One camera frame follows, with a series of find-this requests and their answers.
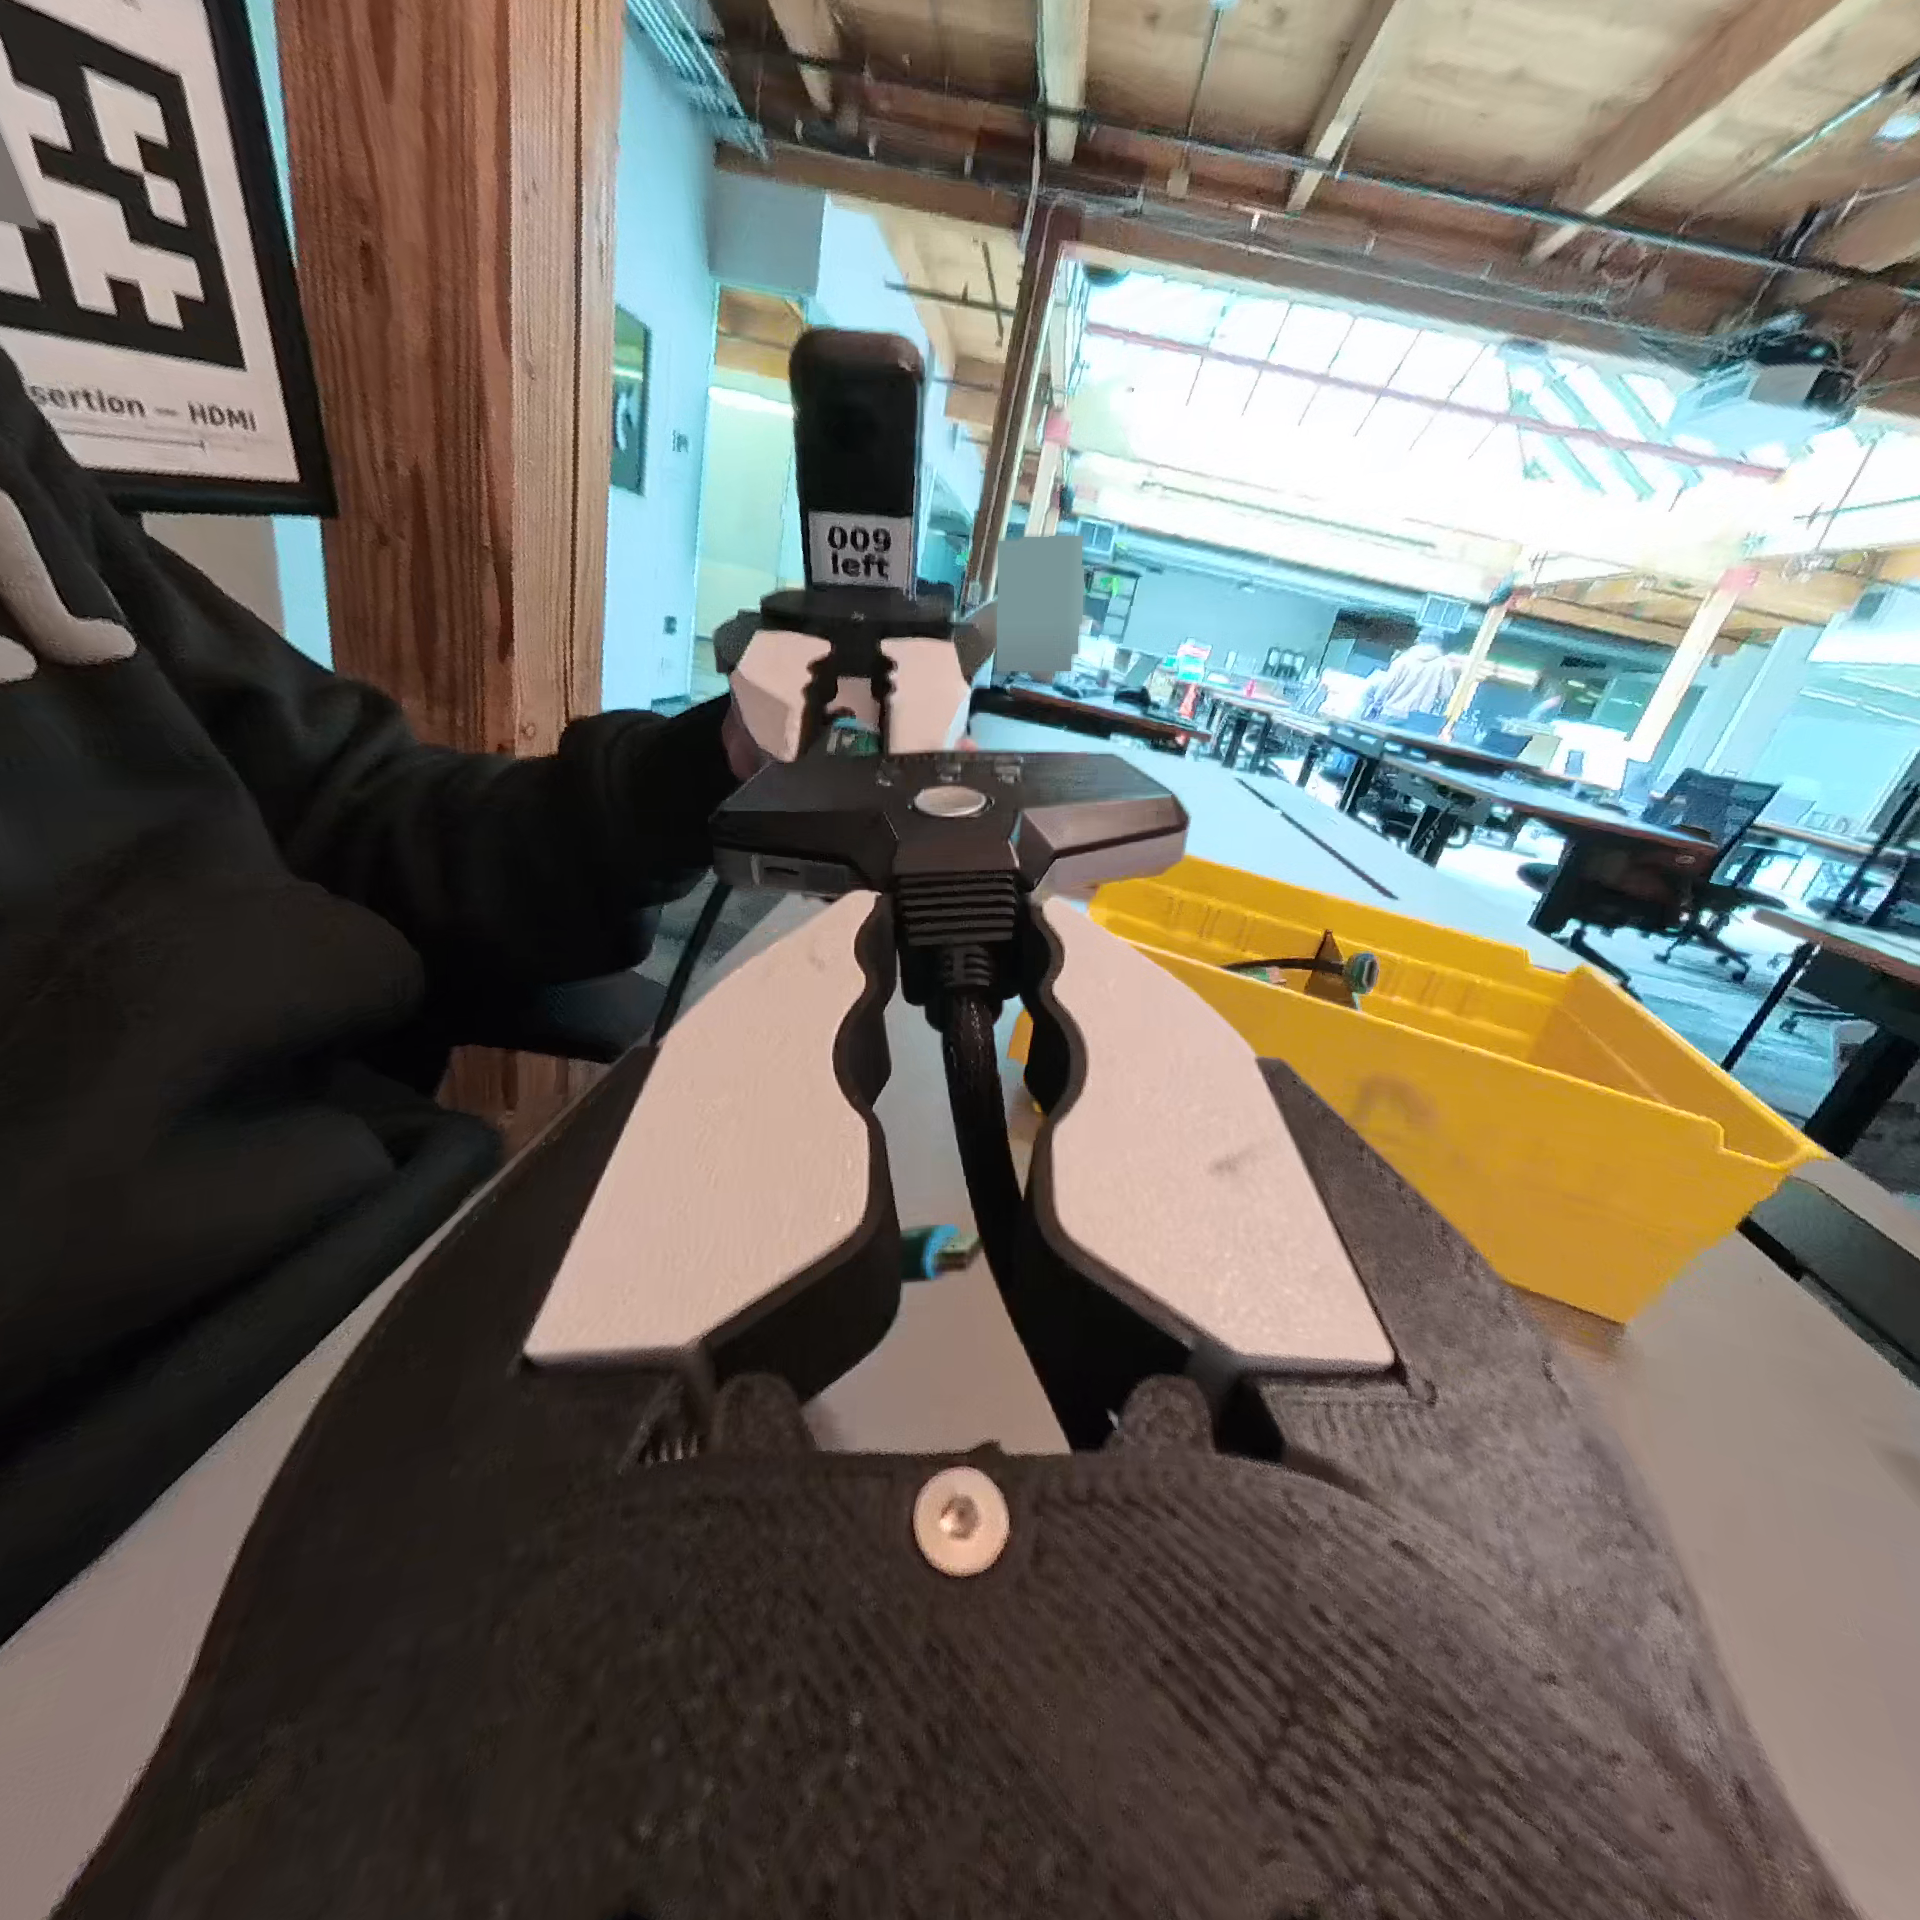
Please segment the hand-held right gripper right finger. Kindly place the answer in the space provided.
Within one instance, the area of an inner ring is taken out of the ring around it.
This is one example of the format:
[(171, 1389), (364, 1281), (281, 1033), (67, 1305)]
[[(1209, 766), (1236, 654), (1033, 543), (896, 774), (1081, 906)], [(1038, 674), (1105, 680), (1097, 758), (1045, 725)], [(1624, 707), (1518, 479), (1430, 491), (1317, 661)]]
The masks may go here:
[(1252, 1045), (1078, 906), (1038, 906), (1023, 1086), (1040, 1242), (1213, 1373), (1389, 1373)]

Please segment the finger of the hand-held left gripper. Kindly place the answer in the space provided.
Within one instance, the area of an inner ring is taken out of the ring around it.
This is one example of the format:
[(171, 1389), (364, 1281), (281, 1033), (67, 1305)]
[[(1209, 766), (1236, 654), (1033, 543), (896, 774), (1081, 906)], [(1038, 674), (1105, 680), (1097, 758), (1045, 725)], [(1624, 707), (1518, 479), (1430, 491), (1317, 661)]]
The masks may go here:
[(748, 737), (764, 758), (805, 755), (818, 729), (814, 673), (830, 661), (830, 641), (805, 631), (754, 631), (729, 687)]
[(883, 753), (945, 755), (970, 727), (971, 673), (953, 638), (885, 638)]

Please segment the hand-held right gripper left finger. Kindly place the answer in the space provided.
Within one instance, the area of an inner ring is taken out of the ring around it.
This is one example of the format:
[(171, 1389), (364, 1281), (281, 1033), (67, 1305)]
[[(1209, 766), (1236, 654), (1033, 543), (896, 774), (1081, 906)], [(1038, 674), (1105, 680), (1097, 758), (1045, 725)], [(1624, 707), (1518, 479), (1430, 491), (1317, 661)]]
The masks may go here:
[(647, 1063), (527, 1365), (719, 1373), (883, 1222), (892, 942), (888, 902), (850, 892), (710, 981)]

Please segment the black silver switch box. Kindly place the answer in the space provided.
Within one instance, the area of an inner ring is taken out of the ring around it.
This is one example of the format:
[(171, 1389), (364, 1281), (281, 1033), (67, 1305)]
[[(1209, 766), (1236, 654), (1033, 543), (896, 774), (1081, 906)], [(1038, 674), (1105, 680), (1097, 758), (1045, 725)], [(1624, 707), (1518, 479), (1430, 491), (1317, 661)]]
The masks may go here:
[(710, 833), (728, 879), (892, 909), (899, 993), (940, 1036), (994, 1292), (1071, 1451), (1098, 1452), (1130, 1392), (1180, 1373), (1190, 1340), (1066, 1229), (1055, 1163), (1092, 1039), (1066, 1007), (1045, 889), (1167, 870), (1186, 805), (1118, 755), (818, 753), (764, 766)]

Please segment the yellow plastic bin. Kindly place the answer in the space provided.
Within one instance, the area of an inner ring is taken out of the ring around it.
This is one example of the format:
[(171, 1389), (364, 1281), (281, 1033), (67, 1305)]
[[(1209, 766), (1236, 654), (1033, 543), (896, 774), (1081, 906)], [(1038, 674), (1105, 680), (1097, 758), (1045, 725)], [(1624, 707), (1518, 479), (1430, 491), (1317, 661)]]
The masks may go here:
[(1626, 1327), (1827, 1158), (1610, 978), (1186, 857), (1091, 913), (1281, 1062), (1518, 1288)]

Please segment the person's left forearm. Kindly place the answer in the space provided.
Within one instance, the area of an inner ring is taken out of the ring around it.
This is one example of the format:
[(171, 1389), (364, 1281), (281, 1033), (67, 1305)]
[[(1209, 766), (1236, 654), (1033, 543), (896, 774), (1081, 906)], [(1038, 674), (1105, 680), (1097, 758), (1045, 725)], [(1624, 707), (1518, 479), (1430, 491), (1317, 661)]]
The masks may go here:
[(477, 1045), (536, 994), (638, 968), (647, 913), (710, 870), (710, 820), (761, 753), (729, 697), (592, 714), (549, 755), (462, 753), (330, 674), (297, 763), (288, 866), (393, 926), (435, 1024)]

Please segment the grey desk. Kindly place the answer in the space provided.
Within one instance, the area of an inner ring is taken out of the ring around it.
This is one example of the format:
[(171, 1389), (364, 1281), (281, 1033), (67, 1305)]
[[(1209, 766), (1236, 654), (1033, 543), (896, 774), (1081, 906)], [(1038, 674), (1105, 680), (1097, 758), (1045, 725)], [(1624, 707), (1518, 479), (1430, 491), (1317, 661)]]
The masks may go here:
[[(1497, 895), (1492, 853), (1422, 867), (1274, 781), (1160, 762), (1203, 859), (1376, 899), (1568, 968)], [(958, 1217), (940, 1056), (888, 1010), (879, 1119), (908, 1213)], [(300, 1426), (438, 1235), (4, 1646), (4, 1915), (46, 1917), (176, 1709), (240, 1542)], [(1917, 1386), (1734, 1235), (1630, 1327), (1523, 1294), (1657, 1501), (1737, 1705), (1866, 1917), (1917, 1915)], [(1055, 1448), (981, 1262), (908, 1288), (893, 1331), (811, 1409), (850, 1448)]]

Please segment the dark work table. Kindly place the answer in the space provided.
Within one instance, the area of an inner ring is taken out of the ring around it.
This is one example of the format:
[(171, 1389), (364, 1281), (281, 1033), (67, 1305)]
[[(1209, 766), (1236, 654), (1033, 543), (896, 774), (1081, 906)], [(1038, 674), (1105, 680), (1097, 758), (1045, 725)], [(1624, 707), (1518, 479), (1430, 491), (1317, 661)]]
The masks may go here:
[(1471, 833), (1497, 815), (1538, 823), (1568, 841), (1631, 841), (1660, 850), (1678, 850), (1686, 873), (1716, 867), (1760, 830), (1755, 823), (1706, 828), (1660, 828), (1636, 814), (1614, 814), (1597, 801), (1581, 798), (1568, 781), (1523, 781), (1515, 776), (1487, 778), (1461, 766), (1471, 753), (1447, 753), (1438, 737), (1398, 735), (1392, 729), (1333, 720), (1323, 740), (1336, 753), (1355, 758), (1345, 789), (1345, 814), (1355, 814), (1369, 794), (1389, 794), (1415, 814), (1408, 850), (1438, 866), (1458, 833)]

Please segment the black office chair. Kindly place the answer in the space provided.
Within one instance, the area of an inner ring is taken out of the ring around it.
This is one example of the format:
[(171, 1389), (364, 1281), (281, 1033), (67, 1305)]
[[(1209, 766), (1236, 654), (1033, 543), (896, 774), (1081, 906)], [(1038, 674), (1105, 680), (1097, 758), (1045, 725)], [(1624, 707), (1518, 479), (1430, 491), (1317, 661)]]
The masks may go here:
[(1776, 784), (1686, 771), (1626, 828), (1565, 828), (1555, 866), (1526, 863), (1518, 877), (1538, 897), (1535, 931), (1575, 951), (1587, 965), (1636, 994), (1631, 971), (1601, 955), (1595, 931), (1631, 931), (1678, 949), (1702, 945), (1738, 984), (1750, 959), (1728, 945), (1722, 928), (1734, 913), (1760, 906), (1761, 895), (1722, 882), (1718, 870), (1754, 830)]

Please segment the person in black hoodie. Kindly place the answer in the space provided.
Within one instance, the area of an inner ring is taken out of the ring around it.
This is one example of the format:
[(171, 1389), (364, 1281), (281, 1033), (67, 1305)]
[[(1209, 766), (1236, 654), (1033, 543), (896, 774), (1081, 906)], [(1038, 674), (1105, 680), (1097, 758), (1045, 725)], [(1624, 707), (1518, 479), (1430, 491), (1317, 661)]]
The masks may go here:
[(7, 1641), (496, 1164), (372, 1073), (419, 955), (278, 841), (330, 691), (4, 360)]

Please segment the ceiling projector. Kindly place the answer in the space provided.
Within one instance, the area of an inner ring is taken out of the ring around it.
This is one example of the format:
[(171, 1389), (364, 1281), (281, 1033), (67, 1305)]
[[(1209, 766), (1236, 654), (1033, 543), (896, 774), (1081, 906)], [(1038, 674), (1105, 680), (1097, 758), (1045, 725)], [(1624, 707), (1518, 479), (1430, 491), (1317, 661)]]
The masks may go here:
[(1861, 384), (1836, 343), (1797, 331), (1755, 343), (1692, 380), (1666, 432), (1725, 456), (1809, 442), (1855, 419)]

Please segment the small framed wall picture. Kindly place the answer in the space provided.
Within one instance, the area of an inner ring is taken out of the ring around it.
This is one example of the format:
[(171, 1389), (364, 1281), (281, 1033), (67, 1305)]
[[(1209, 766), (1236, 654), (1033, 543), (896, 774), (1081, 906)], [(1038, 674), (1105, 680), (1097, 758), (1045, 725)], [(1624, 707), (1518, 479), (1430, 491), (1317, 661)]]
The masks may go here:
[(612, 491), (647, 497), (656, 334), (625, 305), (612, 318)]

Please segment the wooden post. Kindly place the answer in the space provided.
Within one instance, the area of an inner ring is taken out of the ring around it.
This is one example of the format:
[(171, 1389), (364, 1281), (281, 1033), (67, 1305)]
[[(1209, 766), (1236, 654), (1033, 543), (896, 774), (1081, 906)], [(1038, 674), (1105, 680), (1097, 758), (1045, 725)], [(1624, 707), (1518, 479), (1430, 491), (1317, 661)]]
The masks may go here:
[(338, 516), (333, 661), (382, 709), (382, 850), (465, 877), (455, 801), (601, 709), (620, 4), (278, 4)]

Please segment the framed wall poster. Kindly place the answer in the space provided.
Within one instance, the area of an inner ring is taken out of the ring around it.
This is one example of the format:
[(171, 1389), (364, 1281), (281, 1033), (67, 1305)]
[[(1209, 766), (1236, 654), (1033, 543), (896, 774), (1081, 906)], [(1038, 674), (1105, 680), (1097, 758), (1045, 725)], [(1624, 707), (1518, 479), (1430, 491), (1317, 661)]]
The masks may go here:
[(127, 511), (338, 514), (268, 4), (4, 7), (4, 358)]

